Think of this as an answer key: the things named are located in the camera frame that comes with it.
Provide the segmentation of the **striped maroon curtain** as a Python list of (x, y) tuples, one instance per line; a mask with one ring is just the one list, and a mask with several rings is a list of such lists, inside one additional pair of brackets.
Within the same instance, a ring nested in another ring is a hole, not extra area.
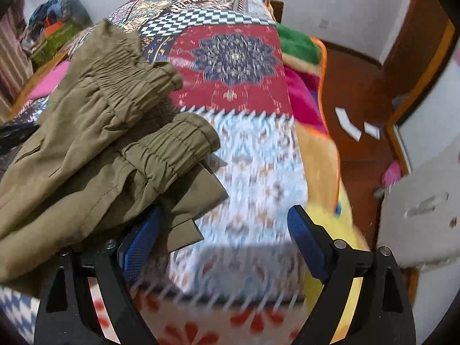
[(21, 9), (10, 6), (1, 18), (1, 122), (5, 122), (33, 66), (20, 44), (25, 20)]

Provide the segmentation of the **wooden lap desk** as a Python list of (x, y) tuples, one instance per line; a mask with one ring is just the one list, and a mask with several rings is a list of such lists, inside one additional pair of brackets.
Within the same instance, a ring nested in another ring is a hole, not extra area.
[(32, 90), (36, 87), (42, 78), (46, 76), (52, 69), (58, 64), (64, 61), (68, 57), (69, 47), (62, 47), (58, 53), (46, 64), (42, 65), (26, 82), (24, 88), (21, 90), (19, 96), (16, 98), (14, 105), (11, 107), (9, 114), (5, 117), (6, 121), (9, 121), (20, 112), (24, 104), (27, 102), (28, 97)]

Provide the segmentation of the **colourful fleece blanket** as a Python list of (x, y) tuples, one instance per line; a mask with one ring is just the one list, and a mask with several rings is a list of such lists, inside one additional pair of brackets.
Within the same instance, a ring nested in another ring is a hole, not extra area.
[(323, 114), (327, 49), (315, 37), (282, 25), (269, 5), (308, 184), (305, 207), (288, 211), (288, 231), (306, 264), (309, 314), (294, 344), (364, 344), (367, 275), (374, 255), (352, 221), (338, 149)]

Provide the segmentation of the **brown wooden door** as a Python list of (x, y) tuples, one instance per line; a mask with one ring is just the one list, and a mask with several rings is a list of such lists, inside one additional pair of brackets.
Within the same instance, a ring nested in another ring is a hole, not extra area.
[(384, 130), (402, 174), (411, 171), (398, 128), (420, 106), (454, 51), (459, 34), (438, 0), (410, 0), (384, 63), (393, 111)]

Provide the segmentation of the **white paper on floor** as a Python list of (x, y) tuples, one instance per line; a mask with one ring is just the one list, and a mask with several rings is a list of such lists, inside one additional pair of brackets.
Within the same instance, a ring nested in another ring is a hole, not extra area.
[(363, 127), (364, 127), (364, 132), (367, 135), (373, 137), (376, 140), (380, 139), (380, 129), (378, 127), (368, 122), (364, 122)]
[(356, 142), (360, 141), (362, 132), (351, 123), (347, 111), (344, 108), (335, 108), (335, 114), (341, 128)]

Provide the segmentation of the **olive khaki pants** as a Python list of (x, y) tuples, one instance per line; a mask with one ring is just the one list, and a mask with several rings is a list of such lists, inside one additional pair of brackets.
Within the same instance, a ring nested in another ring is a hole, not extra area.
[(182, 84), (136, 32), (98, 23), (1, 179), (3, 286), (37, 296), (57, 252), (155, 205), (159, 253), (202, 240), (196, 221), (227, 193), (206, 165), (218, 133), (172, 104)]

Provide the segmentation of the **pile of clothes and bags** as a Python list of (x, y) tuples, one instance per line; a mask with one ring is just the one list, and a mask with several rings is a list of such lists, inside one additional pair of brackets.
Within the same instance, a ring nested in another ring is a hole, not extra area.
[(48, 0), (30, 16), (20, 44), (34, 69), (38, 69), (91, 25), (91, 17), (80, 0)]

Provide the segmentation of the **pink slipper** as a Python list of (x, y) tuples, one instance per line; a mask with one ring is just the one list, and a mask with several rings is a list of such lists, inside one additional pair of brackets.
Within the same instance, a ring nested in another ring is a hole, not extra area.
[(386, 171), (383, 173), (381, 177), (381, 184), (384, 188), (388, 188), (391, 185), (394, 185), (397, 181), (402, 178), (402, 171), (399, 165), (399, 162), (395, 160), (392, 162)]

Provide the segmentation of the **folded pink cloth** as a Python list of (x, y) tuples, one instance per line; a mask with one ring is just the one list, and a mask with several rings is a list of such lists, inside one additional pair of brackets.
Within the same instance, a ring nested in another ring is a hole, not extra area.
[(28, 100), (36, 100), (50, 95), (62, 81), (69, 69), (69, 61), (65, 60), (52, 69), (30, 92)]

